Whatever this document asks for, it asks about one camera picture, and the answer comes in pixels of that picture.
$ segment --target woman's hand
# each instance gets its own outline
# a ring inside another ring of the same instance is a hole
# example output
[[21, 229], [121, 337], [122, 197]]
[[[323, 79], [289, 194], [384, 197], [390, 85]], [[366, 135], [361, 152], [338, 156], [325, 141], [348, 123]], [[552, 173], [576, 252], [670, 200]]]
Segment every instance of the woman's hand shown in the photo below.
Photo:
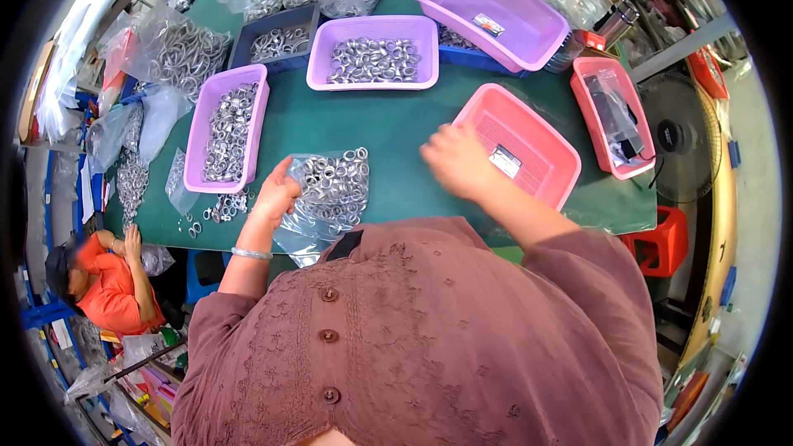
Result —
[[506, 179], [490, 163], [468, 123], [442, 125], [420, 152], [443, 189], [480, 205]]
[[286, 175], [286, 169], [292, 164], [292, 156], [286, 157], [276, 165], [267, 176], [259, 190], [259, 197], [248, 216], [248, 222], [258, 227], [275, 231], [281, 225], [283, 214], [291, 214], [295, 210], [295, 200], [302, 194], [300, 184], [292, 176]]
[[137, 224], [131, 224], [124, 236], [124, 258], [127, 263], [140, 262], [140, 231]]

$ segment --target blue stool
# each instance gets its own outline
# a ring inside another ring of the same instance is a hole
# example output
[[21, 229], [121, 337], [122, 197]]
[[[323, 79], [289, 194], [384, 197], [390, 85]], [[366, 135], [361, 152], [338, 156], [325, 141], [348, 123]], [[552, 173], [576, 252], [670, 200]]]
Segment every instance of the blue stool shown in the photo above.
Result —
[[[187, 295], [185, 296], [185, 303], [195, 303], [202, 299], [209, 293], [217, 291], [221, 285], [219, 282], [210, 284], [209, 286], [202, 286], [198, 282], [198, 273], [196, 273], [196, 255], [203, 250], [190, 250], [187, 253]], [[228, 266], [228, 261], [231, 260], [231, 252], [223, 252], [223, 264]]]

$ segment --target orange shirt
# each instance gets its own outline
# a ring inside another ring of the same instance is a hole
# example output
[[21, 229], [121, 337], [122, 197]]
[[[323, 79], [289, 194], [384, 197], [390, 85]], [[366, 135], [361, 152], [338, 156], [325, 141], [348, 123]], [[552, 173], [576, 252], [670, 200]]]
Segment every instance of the orange shirt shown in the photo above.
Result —
[[121, 334], [141, 334], [149, 327], [165, 323], [156, 300], [154, 309], [157, 314], [152, 320], [141, 322], [132, 271], [124, 258], [107, 253], [96, 233], [77, 252], [77, 260], [88, 273], [99, 276], [77, 302], [91, 322], [104, 330]]

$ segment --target green work table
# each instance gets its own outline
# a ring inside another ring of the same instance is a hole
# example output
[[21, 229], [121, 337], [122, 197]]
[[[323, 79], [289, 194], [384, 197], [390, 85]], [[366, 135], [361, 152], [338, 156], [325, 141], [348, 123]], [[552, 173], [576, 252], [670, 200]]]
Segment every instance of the green work table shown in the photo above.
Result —
[[[375, 14], [421, 14], [414, 0], [381, 0]], [[236, 35], [243, 24], [215, 0], [195, 0], [187, 12], [193, 22]], [[491, 247], [511, 246], [506, 231], [472, 203], [444, 192], [419, 155], [419, 146], [444, 123], [450, 123], [471, 95], [485, 83], [501, 84], [524, 100], [556, 128], [580, 154], [581, 174], [562, 213], [582, 226], [622, 234], [649, 230], [656, 224], [656, 193], [648, 189], [652, 171], [620, 181], [598, 168], [592, 143], [570, 89], [572, 71], [544, 70], [519, 80], [490, 71], [441, 64], [438, 83], [422, 91], [314, 92], [305, 82], [306, 69], [267, 77], [267, 103], [256, 179], [258, 192], [273, 166], [284, 156], [365, 146], [369, 150], [370, 202], [362, 219], [382, 223], [411, 217], [463, 215]], [[229, 250], [245, 221], [216, 224], [202, 219], [216, 195], [202, 195], [191, 210], [203, 232], [195, 239], [190, 224], [168, 202], [165, 182], [176, 148], [185, 149], [192, 114], [173, 127], [163, 150], [150, 167], [149, 186], [136, 223], [144, 242], [194, 249]], [[121, 205], [116, 195], [104, 214], [105, 227], [121, 234]]]

